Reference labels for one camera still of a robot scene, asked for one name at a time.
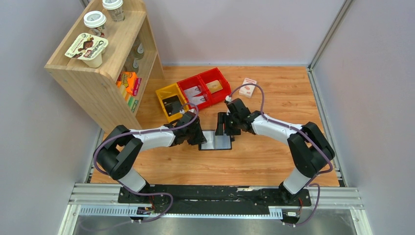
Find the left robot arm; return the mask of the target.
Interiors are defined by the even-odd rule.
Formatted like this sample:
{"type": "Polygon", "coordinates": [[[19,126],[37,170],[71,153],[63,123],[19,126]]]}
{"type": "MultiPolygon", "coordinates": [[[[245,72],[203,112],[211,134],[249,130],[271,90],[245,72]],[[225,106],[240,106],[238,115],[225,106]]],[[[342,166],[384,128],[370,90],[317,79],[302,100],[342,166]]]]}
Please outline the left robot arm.
{"type": "Polygon", "coordinates": [[[189,145],[206,142],[198,112],[194,109],[158,128],[132,130],[124,125],[117,126],[95,150],[93,164],[96,170],[118,181],[126,189],[141,194],[148,182],[133,168],[138,154],[184,142],[189,145]]]}

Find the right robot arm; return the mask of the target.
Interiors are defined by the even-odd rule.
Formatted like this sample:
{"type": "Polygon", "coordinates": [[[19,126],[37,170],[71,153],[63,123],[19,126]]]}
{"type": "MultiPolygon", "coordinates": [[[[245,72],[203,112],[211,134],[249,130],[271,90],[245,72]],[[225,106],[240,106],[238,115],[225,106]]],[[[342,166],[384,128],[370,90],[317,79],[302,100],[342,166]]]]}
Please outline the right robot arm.
{"type": "Polygon", "coordinates": [[[293,124],[260,111],[251,112],[239,98],[227,96],[225,104],[228,109],[225,130],[230,131],[230,135],[248,132],[272,138],[289,147],[295,167],[279,186],[283,196],[297,195],[326,165],[333,168],[331,161],[335,152],[315,123],[293,124]]]}

